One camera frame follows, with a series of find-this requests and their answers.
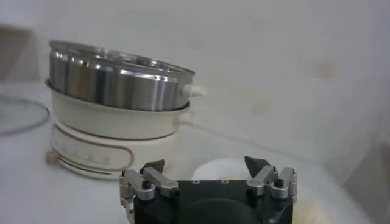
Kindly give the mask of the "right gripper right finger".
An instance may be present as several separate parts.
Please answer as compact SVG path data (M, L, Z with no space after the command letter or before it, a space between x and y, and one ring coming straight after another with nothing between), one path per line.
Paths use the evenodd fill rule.
M284 167L279 172L265 159L250 156L245 156L244 162L251 176L246 185L256 197L269 193L276 200L297 200L297 172L294 168Z

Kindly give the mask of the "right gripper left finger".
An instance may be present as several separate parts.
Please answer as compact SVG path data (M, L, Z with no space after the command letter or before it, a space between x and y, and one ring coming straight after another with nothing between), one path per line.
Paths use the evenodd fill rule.
M122 170L119 176L119 201L121 206L129 207L134 198L151 201L161 195L168 198L179 196L179 182L170 180L162 172L165 160L147 162L138 172L133 169Z

